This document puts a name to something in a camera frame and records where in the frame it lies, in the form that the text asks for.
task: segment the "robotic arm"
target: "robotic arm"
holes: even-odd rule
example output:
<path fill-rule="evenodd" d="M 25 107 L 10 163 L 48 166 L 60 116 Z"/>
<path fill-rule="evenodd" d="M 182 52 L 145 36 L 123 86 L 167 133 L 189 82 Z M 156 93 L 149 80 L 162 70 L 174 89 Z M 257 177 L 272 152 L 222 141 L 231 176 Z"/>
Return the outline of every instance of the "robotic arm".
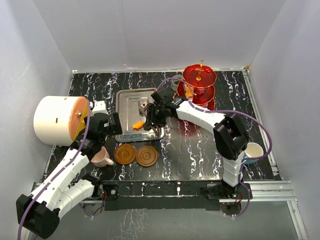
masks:
<path fill-rule="evenodd" d="M 227 116 L 222 113 L 205 112 L 205 108 L 197 106 L 199 111 L 185 97 L 173 98 L 164 88 L 160 88 L 151 96 L 154 103 L 148 104 L 143 127 L 145 129 L 149 129 L 150 126 L 162 128 L 167 124 L 167 117 L 175 117 L 194 123 L 212 133 L 216 148 L 223 157 L 223 195 L 232 198 L 243 178 L 241 169 L 244 164 L 244 150 L 249 142 L 248 132 L 240 117 L 237 114 Z"/>
<path fill-rule="evenodd" d="M 79 204 L 83 199 L 97 194 L 100 182 L 92 176 L 86 176 L 69 188 L 71 181 L 76 177 L 82 168 L 101 150 L 106 143 L 106 137 L 122 134 L 118 113 L 107 115 L 97 112 L 90 118 L 86 139 L 85 130 L 82 130 L 74 142 L 71 144 L 66 155 L 60 164 L 46 178 L 46 180 L 29 196 L 22 194 L 16 201 L 18 223 L 21 223 L 23 215 L 34 200 L 42 191 L 43 193 L 36 199 L 26 218 L 23 227 L 37 234 L 43 239 L 52 235 L 58 227 L 60 219 Z M 84 144 L 80 153 L 71 164 L 68 163 L 76 155 L 82 141 Z"/>

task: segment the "blue cup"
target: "blue cup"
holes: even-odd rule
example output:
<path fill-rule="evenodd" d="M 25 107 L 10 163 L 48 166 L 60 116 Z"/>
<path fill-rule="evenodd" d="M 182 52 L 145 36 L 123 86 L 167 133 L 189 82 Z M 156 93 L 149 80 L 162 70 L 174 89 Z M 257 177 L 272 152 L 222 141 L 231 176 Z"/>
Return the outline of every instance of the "blue cup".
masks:
<path fill-rule="evenodd" d="M 244 150 L 243 158 L 257 158 L 264 154 L 262 147 L 255 142 L 249 142 Z M 257 160 L 245 160 L 244 164 L 254 164 Z"/>

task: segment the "white cylindrical container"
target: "white cylindrical container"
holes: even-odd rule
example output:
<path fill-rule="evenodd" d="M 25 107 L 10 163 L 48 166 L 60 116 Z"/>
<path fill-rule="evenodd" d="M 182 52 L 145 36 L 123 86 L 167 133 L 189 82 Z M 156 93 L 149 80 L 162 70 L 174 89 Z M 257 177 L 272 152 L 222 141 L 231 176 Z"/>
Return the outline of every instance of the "white cylindrical container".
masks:
<path fill-rule="evenodd" d="M 83 96 L 46 96 L 35 110 L 33 128 L 49 145 L 70 146 L 85 128 L 88 101 Z"/>

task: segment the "orange lid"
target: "orange lid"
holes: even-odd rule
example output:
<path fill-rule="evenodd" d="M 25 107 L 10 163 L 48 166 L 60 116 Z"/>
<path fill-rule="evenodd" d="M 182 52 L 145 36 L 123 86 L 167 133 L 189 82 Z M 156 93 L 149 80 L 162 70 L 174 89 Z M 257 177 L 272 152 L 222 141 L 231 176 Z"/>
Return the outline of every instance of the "orange lid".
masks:
<path fill-rule="evenodd" d="M 117 163 L 127 165 L 136 157 L 136 149 L 130 144 L 121 144 L 114 151 L 114 159 Z"/>

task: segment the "floor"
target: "floor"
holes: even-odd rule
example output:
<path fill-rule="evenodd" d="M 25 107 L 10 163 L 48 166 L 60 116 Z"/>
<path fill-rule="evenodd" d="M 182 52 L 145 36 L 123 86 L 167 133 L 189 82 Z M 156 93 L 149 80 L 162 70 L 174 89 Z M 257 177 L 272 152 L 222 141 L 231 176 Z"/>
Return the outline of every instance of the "floor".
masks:
<path fill-rule="evenodd" d="M 203 209 L 105 211 L 91 220 L 80 207 L 75 207 L 48 239 L 297 240 L 298 237 L 286 202 L 252 202 L 247 212 L 234 220 Z"/>

